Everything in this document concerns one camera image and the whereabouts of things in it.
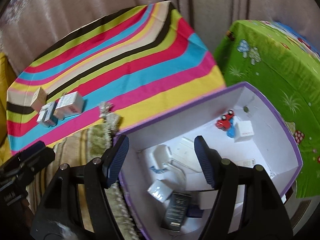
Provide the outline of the beige herbal medicine box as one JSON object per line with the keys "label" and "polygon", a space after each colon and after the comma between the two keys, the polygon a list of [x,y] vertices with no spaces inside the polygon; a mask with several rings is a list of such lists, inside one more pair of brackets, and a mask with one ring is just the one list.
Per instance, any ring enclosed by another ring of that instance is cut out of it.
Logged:
{"label": "beige herbal medicine box", "polygon": [[47,93],[42,87],[39,87],[33,94],[31,108],[37,112],[46,104]]}

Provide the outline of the small white cube box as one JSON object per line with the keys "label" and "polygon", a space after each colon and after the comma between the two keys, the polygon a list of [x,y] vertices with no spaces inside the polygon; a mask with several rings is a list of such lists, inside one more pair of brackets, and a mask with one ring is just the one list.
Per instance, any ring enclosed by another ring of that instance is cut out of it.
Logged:
{"label": "small white cube box", "polygon": [[234,142],[243,142],[251,140],[254,136],[251,121],[239,121],[235,124]]}

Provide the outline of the white charger adapter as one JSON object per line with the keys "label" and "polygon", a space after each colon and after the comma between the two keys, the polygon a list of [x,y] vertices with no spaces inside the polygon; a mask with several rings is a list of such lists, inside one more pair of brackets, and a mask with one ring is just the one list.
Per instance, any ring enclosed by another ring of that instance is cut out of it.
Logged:
{"label": "white charger adapter", "polygon": [[165,180],[176,185],[179,190],[185,190],[187,179],[184,171],[175,166],[172,153],[167,145],[156,145],[144,150],[144,155],[149,162],[149,170],[156,175],[164,175]]}

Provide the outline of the yellow leather sofa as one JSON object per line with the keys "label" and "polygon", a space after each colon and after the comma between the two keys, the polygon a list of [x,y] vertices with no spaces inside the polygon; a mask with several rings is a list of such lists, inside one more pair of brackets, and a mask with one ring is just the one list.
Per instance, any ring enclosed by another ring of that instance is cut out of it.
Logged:
{"label": "yellow leather sofa", "polygon": [[11,158],[7,129],[7,90],[15,79],[16,74],[7,56],[1,52],[1,165]]}

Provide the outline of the white teal medicine box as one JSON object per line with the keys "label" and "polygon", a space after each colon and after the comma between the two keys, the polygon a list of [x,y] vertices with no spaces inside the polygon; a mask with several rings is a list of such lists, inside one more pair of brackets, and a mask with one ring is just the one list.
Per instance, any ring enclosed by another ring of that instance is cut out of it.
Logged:
{"label": "white teal medicine box", "polygon": [[57,118],[54,116],[56,104],[56,101],[53,101],[42,106],[37,118],[38,124],[41,124],[45,127],[54,127],[57,125]]}

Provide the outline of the colourful striped cloth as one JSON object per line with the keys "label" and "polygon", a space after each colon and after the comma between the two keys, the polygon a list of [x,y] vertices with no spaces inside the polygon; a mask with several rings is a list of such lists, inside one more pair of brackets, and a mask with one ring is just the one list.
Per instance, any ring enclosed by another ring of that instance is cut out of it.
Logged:
{"label": "colourful striped cloth", "polygon": [[[31,63],[7,91],[12,153],[36,141],[53,145],[101,123],[109,101],[125,130],[225,87],[207,47],[174,5],[158,2],[102,17],[61,39]],[[82,113],[46,128],[31,107],[42,88],[49,102],[78,92]]]}

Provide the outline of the white red medicine box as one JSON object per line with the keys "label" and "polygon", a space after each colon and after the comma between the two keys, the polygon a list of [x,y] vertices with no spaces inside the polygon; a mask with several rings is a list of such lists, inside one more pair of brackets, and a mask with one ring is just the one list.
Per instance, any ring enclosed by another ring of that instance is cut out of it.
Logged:
{"label": "white red medicine box", "polygon": [[82,113],[84,107],[84,99],[79,92],[72,92],[63,95],[55,108],[55,112],[58,116],[66,118]]}

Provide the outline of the red toy car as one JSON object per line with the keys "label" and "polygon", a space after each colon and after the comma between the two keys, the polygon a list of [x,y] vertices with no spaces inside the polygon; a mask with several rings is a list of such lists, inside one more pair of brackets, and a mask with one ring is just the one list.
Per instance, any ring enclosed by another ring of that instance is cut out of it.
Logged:
{"label": "red toy car", "polygon": [[228,110],[226,114],[222,115],[219,120],[215,123],[215,126],[218,129],[221,129],[223,131],[227,131],[231,128],[233,124],[233,118],[234,118],[234,111]]}

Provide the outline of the purple white storage box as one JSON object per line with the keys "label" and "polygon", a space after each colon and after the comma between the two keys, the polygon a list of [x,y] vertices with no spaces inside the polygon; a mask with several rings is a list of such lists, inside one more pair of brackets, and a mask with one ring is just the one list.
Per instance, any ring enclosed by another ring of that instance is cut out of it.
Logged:
{"label": "purple white storage box", "polygon": [[119,179],[146,239],[291,239],[282,201],[303,162],[281,115],[242,82],[123,131]]}

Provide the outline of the striped velvet cushion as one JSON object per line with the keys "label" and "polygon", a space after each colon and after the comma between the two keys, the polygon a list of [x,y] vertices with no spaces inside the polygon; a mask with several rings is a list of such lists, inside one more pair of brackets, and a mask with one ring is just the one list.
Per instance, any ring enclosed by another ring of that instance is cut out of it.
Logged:
{"label": "striped velvet cushion", "polygon": [[103,185],[117,126],[103,123],[52,147],[55,160],[27,186],[27,197],[1,206],[1,239],[138,239],[117,181]]}

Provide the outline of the black rectangular box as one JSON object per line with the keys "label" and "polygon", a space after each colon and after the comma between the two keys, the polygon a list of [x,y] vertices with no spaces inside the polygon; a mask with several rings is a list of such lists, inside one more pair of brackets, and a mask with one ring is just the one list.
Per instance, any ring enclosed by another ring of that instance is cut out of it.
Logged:
{"label": "black rectangular box", "polygon": [[186,218],[190,201],[191,195],[173,192],[160,227],[165,230],[179,232]]}

